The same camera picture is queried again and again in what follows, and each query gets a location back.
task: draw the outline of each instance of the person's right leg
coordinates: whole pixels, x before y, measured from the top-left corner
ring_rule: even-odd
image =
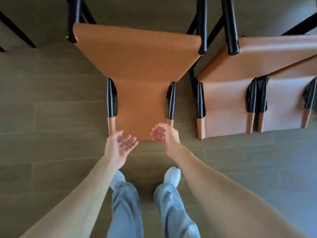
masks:
[[[136,188],[117,171],[110,183],[112,221],[107,238],[143,238],[141,204]]]
[[[164,183],[154,192],[154,203],[161,215],[165,238],[199,238],[197,225],[186,213],[176,189],[179,180],[180,169],[169,168],[165,173]]]

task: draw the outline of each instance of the light blue pants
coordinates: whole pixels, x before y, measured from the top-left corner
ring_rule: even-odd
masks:
[[[200,238],[197,225],[186,213],[174,185],[160,184],[154,192],[154,203],[161,215],[165,238]],[[107,237],[143,238],[141,204],[131,183],[120,181],[115,187]]]

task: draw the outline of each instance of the skin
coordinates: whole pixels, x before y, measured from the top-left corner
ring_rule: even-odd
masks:
[[[217,237],[306,237],[260,197],[195,157],[168,124],[156,125],[151,135],[181,169]],[[123,131],[108,137],[105,155],[89,175],[21,237],[89,238],[115,172],[137,144]]]
[[[168,124],[156,125],[151,135],[179,166],[216,237],[306,237],[263,199],[195,157]]]

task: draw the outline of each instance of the person's left arm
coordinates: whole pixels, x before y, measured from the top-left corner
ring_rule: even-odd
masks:
[[[20,238],[89,238],[114,173],[138,144],[122,134],[108,137],[105,155],[89,175]]]

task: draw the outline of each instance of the floor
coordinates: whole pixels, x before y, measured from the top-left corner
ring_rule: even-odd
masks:
[[[196,0],[86,0],[97,23],[184,33]],[[0,23],[0,237],[17,238],[76,187],[102,156],[107,138],[106,78],[65,40],[65,0],[0,0],[1,11],[38,46]],[[235,0],[239,35],[278,36],[316,12],[316,0]],[[208,30],[221,15],[208,0]],[[198,63],[224,44],[223,31]],[[317,116],[308,129],[197,139],[189,77],[176,85],[175,128],[209,166],[262,197],[309,237],[317,237]],[[162,147],[141,141],[122,171],[142,200],[145,237],[163,237],[151,202],[173,165]],[[201,237],[213,237],[182,178],[178,190]],[[111,192],[91,238],[106,237]]]

